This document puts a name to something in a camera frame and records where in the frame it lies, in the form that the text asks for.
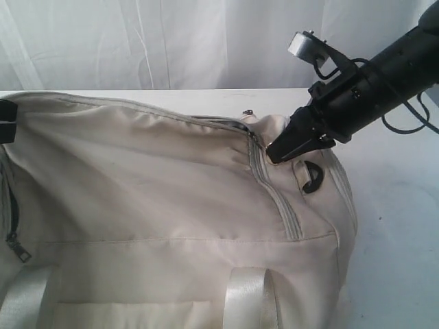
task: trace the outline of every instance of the white table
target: white table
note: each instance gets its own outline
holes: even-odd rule
[[[309,99],[306,89],[70,93],[132,99],[185,114],[228,117],[238,117],[247,109],[258,117],[290,115]],[[439,125],[439,109],[427,96],[425,103],[432,121]],[[404,108],[392,111],[389,121],[406,128],[417,125]],[[437,328],[439,136],[426,129],[400,136],[378,121],[334,151],[351,180],[359,215],[358,239],[348,274],[354,306],[349,328]]]

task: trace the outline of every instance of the metal zipper pull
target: metal zipper pull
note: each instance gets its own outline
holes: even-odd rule
[[[8,235],[6,243],[22,263],[26,263],[32,257],[32,255],[17,240],[15,232]]]

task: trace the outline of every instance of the white backdrop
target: white backdrop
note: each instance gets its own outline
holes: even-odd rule
[[[309,86],[312,29],[370,58],[434,0],[0,0],[0,90]]]

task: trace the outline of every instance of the white bag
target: white bag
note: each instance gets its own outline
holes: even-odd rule
[[[1,237],[32,257],[0,243],[0,328],[335,326],[353,198],[329,150],[270,164],[287,119],[7,98]]]

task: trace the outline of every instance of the robotic arm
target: robotic arm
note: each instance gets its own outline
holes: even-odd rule
[[[289,50],[312,64],[321,79],[339,74],[329,83],[319,81],[309,89],[310,102],[293,113],[288,126],[267,147],[273,163],[333,147],[335,140],[347,143],[352,134],[402,103],[423,123],[407,132],[426,126],[439,133],[428,122],[427,110],[424,119],[407,103],[439,82],[439,1],[421,16],[418,26],[370,61],[350,60],[312,32],[297,33]],[[328,58],[337,68],[324,76],[319,68]]]

